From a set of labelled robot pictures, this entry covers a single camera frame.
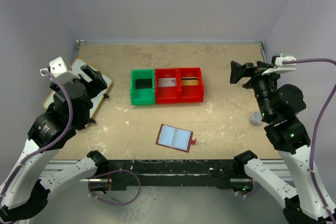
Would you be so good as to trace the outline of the white card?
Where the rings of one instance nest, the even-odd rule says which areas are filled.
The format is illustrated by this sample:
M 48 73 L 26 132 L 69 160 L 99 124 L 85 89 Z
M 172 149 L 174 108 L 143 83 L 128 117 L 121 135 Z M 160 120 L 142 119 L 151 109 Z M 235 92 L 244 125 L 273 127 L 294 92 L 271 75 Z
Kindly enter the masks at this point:
M 176 78 L 158 78 L 159 88 L 168 88 L 176 86 Z

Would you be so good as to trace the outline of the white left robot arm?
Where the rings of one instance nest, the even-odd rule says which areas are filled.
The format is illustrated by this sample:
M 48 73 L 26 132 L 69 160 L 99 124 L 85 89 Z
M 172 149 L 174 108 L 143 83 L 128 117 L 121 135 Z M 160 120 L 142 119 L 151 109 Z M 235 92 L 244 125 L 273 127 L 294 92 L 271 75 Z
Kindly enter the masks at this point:
M 39 115 L 30 130 L 24 149 L 11 173 L 1 184 L 1 223 L 15 223 L 39 214 L 56 194 L 81 179 L 104 177 L 108 160 L 99 152 L 91 151 L 74 165 L 41 178 L 49 161 L 65 143 L 94 123 L 90 111 L 92 99 L 107 97 L 106 83 L 100 71 L 89 65 L 81 66 L 82 75 L 69 76 L 62 81 L 54 76 L 50 88 L 53 102 Z

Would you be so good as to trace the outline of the red leather card holder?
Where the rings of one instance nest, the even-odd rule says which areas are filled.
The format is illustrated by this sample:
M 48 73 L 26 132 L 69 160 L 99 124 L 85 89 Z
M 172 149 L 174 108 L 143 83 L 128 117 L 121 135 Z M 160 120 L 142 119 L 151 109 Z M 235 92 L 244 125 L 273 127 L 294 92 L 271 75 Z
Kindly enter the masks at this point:
M 190 147 L 196 144 L 193 132 L 166 124 L 161 124 L 156 145 L 188 153 Z

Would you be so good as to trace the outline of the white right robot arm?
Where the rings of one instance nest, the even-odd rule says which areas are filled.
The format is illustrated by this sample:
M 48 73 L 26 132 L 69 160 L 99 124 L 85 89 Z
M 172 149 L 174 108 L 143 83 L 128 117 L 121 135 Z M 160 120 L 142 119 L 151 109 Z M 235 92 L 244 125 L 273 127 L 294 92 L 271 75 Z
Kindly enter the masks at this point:
M 252 151 L 234 158 L 234 173 L 250 177 L 268 191 L 282 208 L 288 223 L 335 223 L 335 203 L 327 193 L 313 160 L 313 140 L 297 114 L 306 109 L 302 91 L 292 85 L 277 86 L 279 65 L 259 61 L 257 65 L 230 63 L 230 83 L 249 80 L 243 88 L 252 89 L 257 100 L 266 136 L 290 173 L 287 184 Z

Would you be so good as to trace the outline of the black VIP card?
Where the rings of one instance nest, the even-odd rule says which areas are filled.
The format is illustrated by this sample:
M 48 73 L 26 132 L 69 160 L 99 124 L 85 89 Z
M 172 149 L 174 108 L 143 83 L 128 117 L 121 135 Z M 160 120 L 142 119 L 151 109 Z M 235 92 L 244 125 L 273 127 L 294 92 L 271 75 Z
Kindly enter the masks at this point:
M 135 88 L 138 89 L 152 89 L 152 79 L 136 79 Z

